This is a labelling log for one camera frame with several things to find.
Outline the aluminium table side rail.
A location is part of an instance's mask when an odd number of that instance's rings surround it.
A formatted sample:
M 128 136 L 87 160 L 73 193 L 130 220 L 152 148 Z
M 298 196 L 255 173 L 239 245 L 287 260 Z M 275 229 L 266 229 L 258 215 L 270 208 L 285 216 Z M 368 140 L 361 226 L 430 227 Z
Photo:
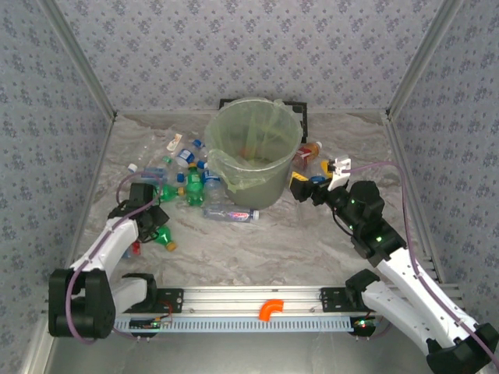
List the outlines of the aluminium table side rail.
M 410 168 L 409 159 L 404 150 L 402 138 L 398 134 L 397 126 L 391 119 L 388 110 L 383 111 L 382 119 L 386 127 L 388 142 L 393 153 L 393 160 L 401 167 L 405 174 L 407 189 L 406 200 L 418 248 L 433 260 L 437 281 L 441 284 L 446 284 L 448 280 L 444 275 L 444 269 L 437 253 L 437 247 L 430 231 L 430 226 L 423 209 L 419 192 L 416 188 L 416 180 L 412 175 L 412 170 Z
M 101 173 L 102 164 L 104 162 L 104 157 L 105 157 L 105 154 L 107 152 L 108 144 L 109 144 L 109 141 L 111 138 L 111 132 L 113 130 L 113 127 L 114 127 L 114 124 L 116 121 L 116 117 L 117 117 L 117 113 L 115 112 L 113 114 L 113 116 L 111 117 L 109 127 L 105 133 L 102 148 L 100 150 L 100 153 L 98 154 L 97 163 L 95 165 L 95 168 L 94 168 L 94 171 L 92 174 L 92 179 L 90 180 L 89 189 L 87 190 L 86 199 L 85 199 L 84 204 L 83 204 L 82 212 L 81 212 L 80 218 L 77 222 L 76 230 L 75 230 L 75 233 L 73 236 L 73 240 L 72 240 L 71 246 L 69 248 L 69 253 L 68 253 L 68 256 L 67 256 L 67 258 L 64 262 L 64 265 L 63 265 L 64 268 L 69 268 L 69 266 L 73 263 L 73 261 L 76 257 L 78 246 L 79 246 L 80 240 L 83 236 L 83 233 L 85 230 L 85 225 L 87 222 L 87 218 L 90 214 L 90 209 L 91 209 L 92 204 L 93 204 L 94 194 L 95 194 L 97 186 L 98 186 L 99 175 Z

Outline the tall green labelled soda bottle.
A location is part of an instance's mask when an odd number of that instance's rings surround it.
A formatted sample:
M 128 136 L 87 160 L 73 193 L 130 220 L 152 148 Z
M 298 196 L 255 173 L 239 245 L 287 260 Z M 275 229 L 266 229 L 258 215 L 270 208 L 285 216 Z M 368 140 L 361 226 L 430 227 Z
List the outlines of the tall green labelled soda bottle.
M 202 206 L 205 200 L 201 175 L 194 163 L 188 165 L 186 176 L 186 201 L 190 206 Z

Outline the left small circuit board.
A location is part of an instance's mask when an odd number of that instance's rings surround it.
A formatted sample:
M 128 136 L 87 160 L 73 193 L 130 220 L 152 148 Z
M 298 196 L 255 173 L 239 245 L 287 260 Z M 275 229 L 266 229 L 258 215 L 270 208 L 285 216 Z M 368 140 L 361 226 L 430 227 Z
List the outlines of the left small circuit board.
M 156 318 L 132 318 L 129 321 L 130 330 L 158 330 L 162 326 L 161 317 Z

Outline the small circuit board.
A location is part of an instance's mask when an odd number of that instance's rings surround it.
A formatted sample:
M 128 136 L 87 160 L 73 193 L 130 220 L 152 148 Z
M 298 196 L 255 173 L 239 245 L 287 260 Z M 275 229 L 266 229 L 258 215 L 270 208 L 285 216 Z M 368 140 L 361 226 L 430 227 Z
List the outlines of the small circuit board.
M 378 325 L 377 320 L 372 316 L 352 317 L 350 323 L 352 326 L 350 334 L 356 337 L 371 337 Z
M 132 318 L 129 321 L 130 330 L 158 330 L 162 326 L 161 317 L 156 318 Z

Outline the right small circuit board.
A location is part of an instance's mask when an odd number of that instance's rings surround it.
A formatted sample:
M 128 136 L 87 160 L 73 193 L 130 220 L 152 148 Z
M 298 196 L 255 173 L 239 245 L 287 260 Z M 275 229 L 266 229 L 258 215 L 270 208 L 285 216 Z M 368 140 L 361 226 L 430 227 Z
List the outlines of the right small circuit board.
M 371 337 L 378 325 L 377 320 L 372 316 L 352 317 L 350 323 L 352 326 L 350 334 L 356 337 Z

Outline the amber tea bottle red label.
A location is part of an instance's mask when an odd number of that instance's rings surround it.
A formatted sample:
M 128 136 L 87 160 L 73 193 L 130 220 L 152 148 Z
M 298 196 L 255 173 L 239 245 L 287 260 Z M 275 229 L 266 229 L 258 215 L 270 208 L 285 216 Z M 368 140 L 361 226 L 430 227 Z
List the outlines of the amber tea bottle red label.
M 319 156 L 322 147 L 323 144 L 320 141 L 303 144 L 292 159 L 293 166 L 299 170 L 306 170 L 309 164 Z

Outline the clear bottle blue white label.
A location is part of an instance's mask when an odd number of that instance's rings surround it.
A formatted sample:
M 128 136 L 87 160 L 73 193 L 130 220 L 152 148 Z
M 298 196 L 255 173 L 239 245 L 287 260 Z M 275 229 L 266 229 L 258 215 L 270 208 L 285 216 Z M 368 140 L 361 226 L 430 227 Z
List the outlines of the clear bottle blue white label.
M 188 168 L 195 159 L 195 154 L 188 148 L 182 148 L 175 156 L 175 161 L 181 168 Z

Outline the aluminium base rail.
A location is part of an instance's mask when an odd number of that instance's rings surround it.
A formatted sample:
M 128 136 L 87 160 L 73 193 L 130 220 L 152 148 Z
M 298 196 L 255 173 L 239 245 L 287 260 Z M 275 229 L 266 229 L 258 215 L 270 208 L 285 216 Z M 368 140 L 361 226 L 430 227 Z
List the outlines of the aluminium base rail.
M 319 299 L 321 288 L 181 288 L 182 312 L 216 314 L 256 313 L 268 300 L 284 301 L 285 312 L 361 314 L 376 310 L 385 315 L 408 316 L 411 312 L 424 319 L 442 320 L 450 312 L 458 313 L 459 307 L 440 288 L 428 292 L 421 284 L 402 295 L 381 281 L 374 281 L 361 293 L 367 312 L 324 312 Z

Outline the aluminium frame post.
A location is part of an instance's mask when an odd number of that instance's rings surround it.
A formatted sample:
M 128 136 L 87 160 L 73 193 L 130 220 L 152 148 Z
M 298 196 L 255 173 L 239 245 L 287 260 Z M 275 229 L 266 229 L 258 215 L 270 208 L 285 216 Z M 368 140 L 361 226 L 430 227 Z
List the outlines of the aluminium frame post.
M 387 108 L 389 120 L 394 121 L 398 117 L 464 2 L 465 0 L 442 0 Z
M 104 113 L 105 117 L 113 122 L 116 116 L 116 111 L 113 108 L 111 101 L 108 99 L 97 75 L 94 73 L 90 61 L 86 57 L 83 49 L 80 47 L 75 34 L 65 19 L 62 10 L 59 8 L 55 0 L 36 0 L 41 10 L 45 14 L 48 22 L 51 24 L 56 36 L 62 43 L 66 53 L 71 58 L 73 65 L 81 75 L 83 81 L 87 85 L 88 90 L 95 99 L 97 106 Z

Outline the aluminium table back rail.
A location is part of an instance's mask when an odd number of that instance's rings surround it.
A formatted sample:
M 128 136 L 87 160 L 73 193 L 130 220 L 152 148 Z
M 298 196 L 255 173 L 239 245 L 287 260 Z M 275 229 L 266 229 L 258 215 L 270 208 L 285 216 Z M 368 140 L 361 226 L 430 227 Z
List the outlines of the aluminium table back rail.
M 383 108 L 361 108 L 361 109 L 327 109 L 312 108 L 308 109 L 308 114 L 348 114 L 348 115 L 386 115 L 386 109 Z M 216 115 L 218 109 L 179 109 L 179 110 L 149 110 L 149 111 L 117 111 L 117 115 Z

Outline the black white checkerboard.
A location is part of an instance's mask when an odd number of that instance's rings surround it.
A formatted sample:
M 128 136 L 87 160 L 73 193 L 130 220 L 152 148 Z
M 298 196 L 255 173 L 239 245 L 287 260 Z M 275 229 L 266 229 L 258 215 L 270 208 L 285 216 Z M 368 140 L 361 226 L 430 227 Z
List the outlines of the black white checkerboard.
M 219 100 L 218 109 L 221 110 L 225 106 L 235 101 L 235 99 L 222 98 Z M 283 101 L 283 104 L 291 109 L 297 116 L 302 127 L 303 137 L 302 143 L 307 142 L 308 133 L 308 116 L 307 116 L 307 103 L 301 101 Z

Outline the white cap blue label bottle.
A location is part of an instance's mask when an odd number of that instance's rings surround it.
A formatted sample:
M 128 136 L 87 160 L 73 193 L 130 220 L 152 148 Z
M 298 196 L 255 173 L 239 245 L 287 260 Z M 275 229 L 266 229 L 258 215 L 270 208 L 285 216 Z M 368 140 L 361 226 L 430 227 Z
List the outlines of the white cap blue label bottle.
M 137 181 L 152 182 L 156 180 L 154 173 L 146 168 L 139 168 L 136 164 L 129 164 L 127 169 L 131 174 L 134 174 Z

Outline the small green bottle yellow cap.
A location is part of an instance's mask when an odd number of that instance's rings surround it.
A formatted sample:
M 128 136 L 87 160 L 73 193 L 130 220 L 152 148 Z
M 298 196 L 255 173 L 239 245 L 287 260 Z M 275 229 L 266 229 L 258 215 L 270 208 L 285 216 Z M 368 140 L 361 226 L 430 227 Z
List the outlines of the small green bottle yellow cap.
M 154 242 L 163 246 L 169 252 L 173 252 L 177 248 L 177 244 L 172 238 L 172 233 L 166 225 L 157 229 Z
M 177 197 L 183 197 L 186 194 L 184 187 L 176 187 L 169 184 L 164 184 L 159 190 L 159 202 L 165 203 L 172 201 Z

